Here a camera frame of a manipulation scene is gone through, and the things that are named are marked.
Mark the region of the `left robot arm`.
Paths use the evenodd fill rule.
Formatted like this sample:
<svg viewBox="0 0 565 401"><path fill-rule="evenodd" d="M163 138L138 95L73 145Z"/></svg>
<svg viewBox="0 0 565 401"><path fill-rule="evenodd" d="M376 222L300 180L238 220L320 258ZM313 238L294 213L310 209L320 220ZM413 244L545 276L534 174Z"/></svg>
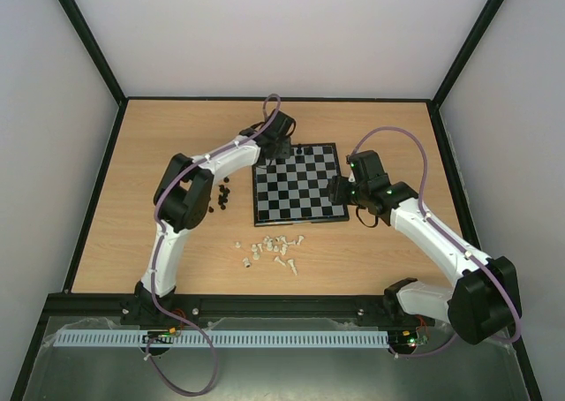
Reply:
<svg viewBox="0 0 565 401"><path fill-rule="evenodd" d="M147 269L136 283L132 315L142 324L171 320L177 270L192 231L205 218L213 186L290 147L296 120L274 111L229 143L203 155L174 155L154 195L156 234Z"/></svg>

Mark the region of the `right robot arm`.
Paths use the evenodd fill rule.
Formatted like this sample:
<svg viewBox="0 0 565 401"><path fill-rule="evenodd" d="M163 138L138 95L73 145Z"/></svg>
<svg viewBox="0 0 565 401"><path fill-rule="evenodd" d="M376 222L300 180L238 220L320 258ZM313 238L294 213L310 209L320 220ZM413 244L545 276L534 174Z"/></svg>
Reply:
<svg viewBox="0 0 565 401"><path fill-rule="evenodd" d="M492 258L443 223L404 182L391 183L378 154L357 153L351 174L334 176L328 197L334 204L364 209L377 223L402 233L447 278L448 288L405 278L384 291L387 317L397 323L413 315L446 322L468 344L478 344L504 329L517 329L521 305L516 268L507 258Z"/></svg>

